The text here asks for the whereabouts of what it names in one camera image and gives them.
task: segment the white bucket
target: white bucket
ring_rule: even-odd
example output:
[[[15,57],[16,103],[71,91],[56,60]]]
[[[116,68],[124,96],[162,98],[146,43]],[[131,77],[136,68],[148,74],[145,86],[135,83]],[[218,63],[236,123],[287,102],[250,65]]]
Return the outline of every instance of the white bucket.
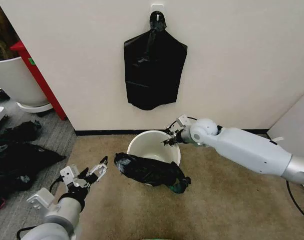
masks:
[[[127,154],[142,158],[159,160],[165,163],[175,162],[178,166],[181,162],[181,152],[178,144],[173,146],[162,143],[170,138],[170,135],[162,131],[145,131],[133,138],[128,146]]]

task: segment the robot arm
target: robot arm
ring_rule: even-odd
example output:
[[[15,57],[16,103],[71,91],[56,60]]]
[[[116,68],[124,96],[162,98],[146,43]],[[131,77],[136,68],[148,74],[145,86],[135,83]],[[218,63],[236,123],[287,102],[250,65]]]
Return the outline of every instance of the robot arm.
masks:
[[[73,164],[60,171],[67,193],[54,204],[55,197],[42,188],[27,199],[43,216],[44,223],[30,230],[22,240],[77,240],[80,234],[79,216],[85,206],[91,184],[98,182],[107,170],[107,156],[90,171],[81,173]]]
[[[259,174],[281,176],[290,182],[304,184],[304,157],[294,156],[276,142],[238,128],[217,126],[204,118],[191,123],[186,115],[170,126],[172,138],[164,144],[192,143],[210,146],[218,154]]]

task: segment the gray carpet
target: gray carpet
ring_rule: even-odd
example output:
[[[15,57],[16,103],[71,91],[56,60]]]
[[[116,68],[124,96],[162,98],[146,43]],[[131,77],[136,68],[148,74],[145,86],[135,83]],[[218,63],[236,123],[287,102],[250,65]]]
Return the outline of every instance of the gray carpet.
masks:
[[[49,188],[58,177],[74,146],[76,135],[68,120],[61,121],[54,111],[43,117],[36,114],[23,112],[12,100],[0,102],[7,110],[8,119],[0,124],[0,134],[5,128],[15,127],[26,121],[38,120],[42,125],[42,131],[36,141],[31,143],[40,145],[49,150],[66,156],[66,159],[56,163],[38,174],[38,178],[31,189],[13,193],[7,199],[5,206],[0,209],[0,240],[15,240],[17,230],[41,223],[41,218],[35,209],[26,203],[26,199],[40,188]]]

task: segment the white panel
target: white panel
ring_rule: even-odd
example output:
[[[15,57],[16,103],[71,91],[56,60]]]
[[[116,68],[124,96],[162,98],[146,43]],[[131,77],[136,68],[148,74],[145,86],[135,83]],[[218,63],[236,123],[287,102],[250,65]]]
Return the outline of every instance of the white panel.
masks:
[[[282,148],[304,157],[304,96],[271,127],[268,135],[272,139],[283,137],[277,142]]]
[[[76,130],[160,129],[182,113],[269,128],[304,93],[304,0],[160,0],[188,45],[178,100],[128,104],[123,43],[149,29],[152,3],[0,0]]]

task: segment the carpet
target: carpet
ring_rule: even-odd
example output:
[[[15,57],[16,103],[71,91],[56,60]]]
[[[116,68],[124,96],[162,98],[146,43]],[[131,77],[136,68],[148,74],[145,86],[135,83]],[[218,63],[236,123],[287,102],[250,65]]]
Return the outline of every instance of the carpet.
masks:
[[[180,167],[191,177],[184,194],[121,175],[114,154],[134,135],[78,137],[68,165],[81,171],[105,155],[108,172],[92,185],[81,213],[82,240],[304,240],[304,217],[285,180],[251,172],[214,149],[180,145]],[[291,184],[304,209],[304,189]],[[60,184],[56,196],[65,192]]]

